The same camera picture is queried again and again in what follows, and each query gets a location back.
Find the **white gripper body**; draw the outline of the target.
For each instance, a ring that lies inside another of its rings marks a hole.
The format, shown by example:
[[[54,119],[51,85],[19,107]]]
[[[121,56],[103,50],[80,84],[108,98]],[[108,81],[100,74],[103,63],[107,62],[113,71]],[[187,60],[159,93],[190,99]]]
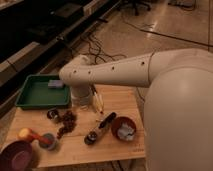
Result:
[[[91,65],[91,60],[85,55],[78,55],[71,61],[69,84],[75,97],[86,97],[90,94],[89,84],[84,81],[85,71]]]

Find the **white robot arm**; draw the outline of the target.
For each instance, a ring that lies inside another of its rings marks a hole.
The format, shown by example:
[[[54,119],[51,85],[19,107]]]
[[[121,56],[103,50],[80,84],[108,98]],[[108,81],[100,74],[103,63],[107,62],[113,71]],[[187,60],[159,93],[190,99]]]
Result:
[[[75,100],[91,84],[146,87],[147,171],[213,171],[213,53],[177,49],[99,65],[79,55],[59,77]]]

